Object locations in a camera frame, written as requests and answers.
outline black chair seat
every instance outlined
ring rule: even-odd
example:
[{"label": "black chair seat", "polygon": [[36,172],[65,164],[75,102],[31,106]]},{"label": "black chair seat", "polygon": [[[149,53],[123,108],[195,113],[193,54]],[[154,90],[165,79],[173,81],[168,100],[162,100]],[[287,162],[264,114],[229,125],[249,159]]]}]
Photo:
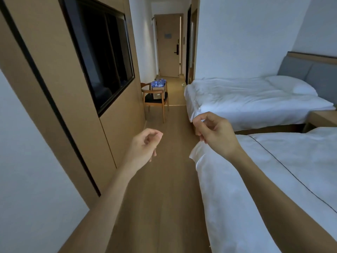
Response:
[{"label": "black chair seat", "polygon": [[[165,92],[164,102],[166,101],[167,97],[168,97],[168,93]],[[152,93],[149,93],[149,94],[147,94],[147,95],[145,96],[145,102],[146,102],[146,103],[161,103],[161,98],[159,98],[159,99],[154,99],[154,98],[153,98],[153,94],[152,94]]]}]

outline forearm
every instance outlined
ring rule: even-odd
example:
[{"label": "forearm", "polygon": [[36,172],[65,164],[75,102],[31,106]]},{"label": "forearm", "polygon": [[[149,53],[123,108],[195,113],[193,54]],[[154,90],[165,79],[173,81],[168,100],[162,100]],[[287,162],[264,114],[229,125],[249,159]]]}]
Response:
[{"label": "forearm", "polygon": [[337,242],[286,196],[243,151],[230,162],[238,170],[282,252],[337,252]]},{"label": "forearm", "polygon": [[104,253],[133,172],[119,168],[97,204],[83,218],[59,252]]}]

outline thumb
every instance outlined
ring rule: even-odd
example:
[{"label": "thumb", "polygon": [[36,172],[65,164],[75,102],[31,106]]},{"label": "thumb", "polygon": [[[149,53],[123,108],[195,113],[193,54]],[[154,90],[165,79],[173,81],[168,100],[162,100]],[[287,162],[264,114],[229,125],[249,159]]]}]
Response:
[{"label": "thumb", "polygon": [[151,149],[155,149],[159,144],[159,142],[161,141],[162,136],[163,136],[162,133],[157,133],[152,137],[151,141],[146,146]]},{"label": "thumb", "polygon": [[196,129],[207,139],[212,131],[202,121],[197,121],[195,124]]}]

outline water bottle pack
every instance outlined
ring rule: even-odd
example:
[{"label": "water bottle pack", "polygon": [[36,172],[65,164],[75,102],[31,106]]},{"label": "water bottle pack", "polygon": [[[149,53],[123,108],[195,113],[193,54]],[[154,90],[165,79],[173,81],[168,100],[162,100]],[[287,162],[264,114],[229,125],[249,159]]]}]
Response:
[{"label": "water bottle pack", "polygon": [[151,82],[152,88],[164,87],[165,84],[166,84],[166,80],[165,79],[154,80],[153,82]]}]

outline hand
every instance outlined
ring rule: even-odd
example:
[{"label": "hand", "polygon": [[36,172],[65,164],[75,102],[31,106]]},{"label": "hand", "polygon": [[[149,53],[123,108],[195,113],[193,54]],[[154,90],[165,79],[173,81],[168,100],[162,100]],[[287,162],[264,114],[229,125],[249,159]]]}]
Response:
[{"label": "hand", "polygon": [[122,166],[130,168],[136,173],[148,161],[156,156],[156,147],[163,134],[156,129],[145,129],[134,136],[124,157]]},{"label": "hand", "polygon": [[226,160],[231,161],[243,151],[227,119],[207,112],[196,116],[192,122],[200,141],[204,141]]}]

